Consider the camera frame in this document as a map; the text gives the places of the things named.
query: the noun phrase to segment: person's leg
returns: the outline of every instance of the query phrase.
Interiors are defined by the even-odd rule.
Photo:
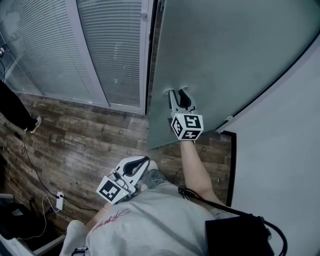
[[[0,81],[0,112],[9,122],[23,130],[35,132],[41,123],[41,117],[30,116],[18,96]]]
[[[148,189],[154,189],[160,184],[169,183],[164,174],[158,169],[157,163],[151,160],[148,167],[149,172],[144,180],[144,184],[146,184]]]

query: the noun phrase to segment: white backdrop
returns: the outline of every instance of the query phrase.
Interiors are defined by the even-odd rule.
[[[281,228],[288,255],[315,256],[320,251],[320,38],[270,91],[225,128],[237,135],[232,207]],[[272,236],[278,255],[282,241]]]

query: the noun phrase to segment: forearm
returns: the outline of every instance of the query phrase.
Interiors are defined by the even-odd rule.
[[[97,223],[99,220],[101,220],[101,218],[106,214],[106,210],[110,210],[110,208],[112,207],[111,203],[106,203],[100,211],[97,212],[97,214],[91,219],[89,220],[89,222],[85,225],[85,228],[87,229],[87,231],[89,232]]]
[[[193,142],[190,140],[182,140],[180,147],[186,187],[197,192],[208,201],[222,204],[212,189],[210,176],[201,162]]]

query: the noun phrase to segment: frosted glass panel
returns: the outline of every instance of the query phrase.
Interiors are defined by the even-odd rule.
[[[205,130],[215,129],[281,74],[319,29],[315,0],[166,0],[149,147],[176,140],[166,89],[188,86]]]
[[[101,103],[74,38],[65,0],[0,1],[0,30],[44,95]]]
[[[142,0],[77,0],[83,33],[111,103],[140,107]]]

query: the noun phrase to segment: fiducial marker cube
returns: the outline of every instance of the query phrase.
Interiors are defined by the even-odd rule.
[[[171,127],[180,141],[195,141],[204,130],[202,115],[176,113]]]
[[[96,192],[107,200],[110,204],[116,204],[121,199],[125,198],[129,192],[120,187],[115,181],[107,176],[103,177]]]

